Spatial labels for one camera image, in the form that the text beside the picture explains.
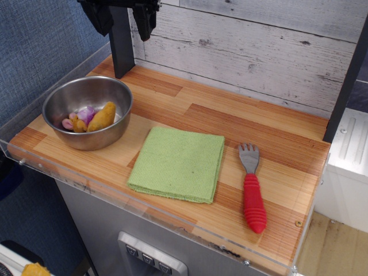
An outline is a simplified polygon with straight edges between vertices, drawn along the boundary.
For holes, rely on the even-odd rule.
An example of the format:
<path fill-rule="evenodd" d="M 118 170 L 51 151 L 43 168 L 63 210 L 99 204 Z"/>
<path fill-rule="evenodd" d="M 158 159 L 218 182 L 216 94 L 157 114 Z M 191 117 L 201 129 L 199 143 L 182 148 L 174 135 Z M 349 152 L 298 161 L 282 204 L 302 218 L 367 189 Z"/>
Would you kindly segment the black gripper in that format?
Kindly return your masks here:
<path fill-rule="evenodd" d="M 142 41 L 150 39 L 152 31 L 156 28 L 156 12 L 161 7 L 160 1 L 156 0 L 85 0 L 78 2 L 81 3 L 93 27 L 103 36 L 110 32 L 114 24 L 108 6 L 132 8 Z"/>

